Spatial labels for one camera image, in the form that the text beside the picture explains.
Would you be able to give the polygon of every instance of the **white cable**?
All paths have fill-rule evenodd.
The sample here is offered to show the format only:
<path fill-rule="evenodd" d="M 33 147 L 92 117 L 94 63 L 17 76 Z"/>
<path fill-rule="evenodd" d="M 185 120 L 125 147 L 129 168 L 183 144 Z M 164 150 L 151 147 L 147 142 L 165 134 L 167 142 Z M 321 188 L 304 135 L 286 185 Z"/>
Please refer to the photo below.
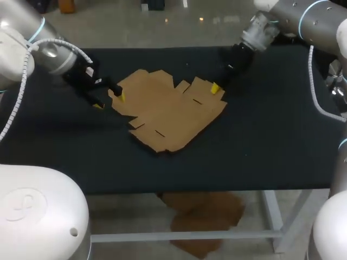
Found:
<path fill-rule="evenodd" d="M 310 52 L 309 52 L 309 77 L 310 77 L 311 94 L 312 94 L 314 106 L 321 114 L 328 116 L 330 118 L 339 120 L 341 122 L 346 122 L 346 118 L 343 118 L 342 116 L 331 114 L 331 113 L 323 110 L 318 103 L 318 100 L 316 97 L 316 90 L 314 89 L 314 81 L 313 81 L 313 70 L 312 70 L 313 48 L 314 48 L 314 46 L 311 45 L 310 46 Z"/>
<path fill-rule="evenodd" d="M 46 42 L 54 42 L 58 45 L 62 45 L 65 47 L 69 47 L 71 50 L 77 51 L 88 63 L 92 64 L 93 61 L 91 60 L 91 58 L 88 57 L 87 54 L 84 53 L 84 51 L 82 51 L 80 48 L 78 48 L 77 46 L 63 41 L 63 40 L 58 40 L 58 39 L 43 39 L 43 40 L 39 40 L 33 44 L 31 44 L 31 46 L 29 47 L 27 53 L 25 54 L 24 57 L 24 65 L 23 65 L 23 75 L 22 75 L 22 82 L 21 82 L 21 87 L 20 87 L 20 91 L 18 93 L 18 97 L 17 97 L 17 101 L 15 106 L 13 107 L 13 110 L 11 112 L 11 115 L 4 127 L 4 129 L 2 130 L 2 132 L 0 133 L 0 142 L 4 139 L 5 135 L 7 134 L 8 130 L 10 129 L 12 122 L 14 120 L 14 118 L 17 115 L 17 112 L 20 108 L 20 105 L 22 103 L 22 99 L 23 99 L 23 95 L 24 95 L 24 90 L 25 90 L 25 86 L 27 84 L 27 76 L 28 76 L 28 62 L 29 62 L 29 58 L 31 55 L 31 52 L 33 50 L 38 50 L 38 47 L 40 44 L 42 43 L 46 43 Z"/>

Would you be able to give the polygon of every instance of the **gray concrete floor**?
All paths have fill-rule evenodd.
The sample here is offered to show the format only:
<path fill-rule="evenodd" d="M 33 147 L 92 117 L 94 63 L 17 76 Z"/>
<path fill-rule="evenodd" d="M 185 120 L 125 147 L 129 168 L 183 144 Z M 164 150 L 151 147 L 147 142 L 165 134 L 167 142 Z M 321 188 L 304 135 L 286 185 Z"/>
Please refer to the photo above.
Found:
<path fill-rule="evenodd" d="M 165 11 L 152 12 L 141 12 L 140 0 L 75 1 L 76 14 L 55 10 L 46 18 L 86 48 L 227 46 L 255 13 L 251 0 L 188 0 L 188 8 L 182 0 L 166 0 Z"/>
<path fill-rule="evenodd" d="M 84 48 L 165 48 L 226 46 L 238 42 L 254 14 L 252 0 L 166 0 L 166 10 L 141 12 L 140 0 L 76 0 L 78 12 L 62 15 L 58 10 L 46 18 L 72 43 Z M 238 192 L 246 203 L 238 229 L 266 227 L 258 192 Z M 279 191 L 279 205 L 285 218 L 299 191 Z M 321 190 L 322 204 L 327 190 Z M 174 212 L 154 194 L 88 197 L 93 233 L 168 231 Z M 304 259 L 316 205 L 306 216 L 307 225 L 291 250 L 275 255 L 268 240 L 226 240 L 211 253 L 213 259 Z M 195 259 L 169 242 L 97 244 L 94 260 Z"/>

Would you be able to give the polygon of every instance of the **cardboard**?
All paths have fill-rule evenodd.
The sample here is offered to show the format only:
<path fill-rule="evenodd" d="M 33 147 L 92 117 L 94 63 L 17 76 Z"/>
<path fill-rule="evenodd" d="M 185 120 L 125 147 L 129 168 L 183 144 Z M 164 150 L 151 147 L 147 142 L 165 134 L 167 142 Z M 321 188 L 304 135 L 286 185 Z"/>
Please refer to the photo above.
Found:
<path fill-rule="evenodd" d="M 237 226 L 245 210 L 241 198 L 231 192 L 164 192 L 160 197 L 177 212 L 171 223 L 173 232 L 226 231 Z M 204 259 L 221 246 L 222 240 L 173 240 L 171 243 Z"/>
<path fill-rule="evenodd" d="M 118 83 L 125 102 L 114 96 L 112 107 L 122 115 L 136 117 L 130 130 L 138 140 L 156 152 L 175 152 L 185 147 L 226 106 L 224 90 L 211 93 L 211 82 L 195 78 L 174 87 L 172 76 L 162 70 L 138 70 Z"/>

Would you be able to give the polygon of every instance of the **black tablecloth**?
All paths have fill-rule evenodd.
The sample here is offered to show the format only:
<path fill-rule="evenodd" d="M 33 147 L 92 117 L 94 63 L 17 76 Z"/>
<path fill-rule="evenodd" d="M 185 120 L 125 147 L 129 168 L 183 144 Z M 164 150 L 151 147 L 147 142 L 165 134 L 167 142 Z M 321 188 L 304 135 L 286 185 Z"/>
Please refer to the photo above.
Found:
<path fill-rule="evenodd" d="M 135 70 L 163 69 L 175 83 L 221 74 L 219 49 L 91 49 L 117 82 Z M 315 73 L 321 106 L 338 113 Z M 129 118 L 99 111 L 37 69 L 0 145 L 0 163 L 45 166 L 85 193 L 315 189 L 330 186 L 343 124 L 315 109 L 303 47 L 273 47 L 234 80 L 228 106 L 185 149 L 155 154 L 127 132 Z M 4 123 L 16 90 L 0 106 Z"/>

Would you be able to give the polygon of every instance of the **flat cardboard box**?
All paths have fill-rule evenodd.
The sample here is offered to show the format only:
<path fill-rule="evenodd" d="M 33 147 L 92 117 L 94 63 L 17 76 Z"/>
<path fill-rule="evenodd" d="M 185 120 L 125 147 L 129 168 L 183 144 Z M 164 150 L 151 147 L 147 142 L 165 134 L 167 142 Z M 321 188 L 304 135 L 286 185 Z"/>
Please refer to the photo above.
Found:
<path fill-rule="evenodd" d="M 224 90 L 211 93 L 212 83 L 196 77 L 191 85 L 182 81 L 176 88 L 172 76 L 162 70 L 138 70 L 118 83 L 124 102 L 112 91 L 112 107 L 121 115 L 136 117 L 130 130 L 156 152 L 175 152 L 185 147 L 226 106 Z"/>

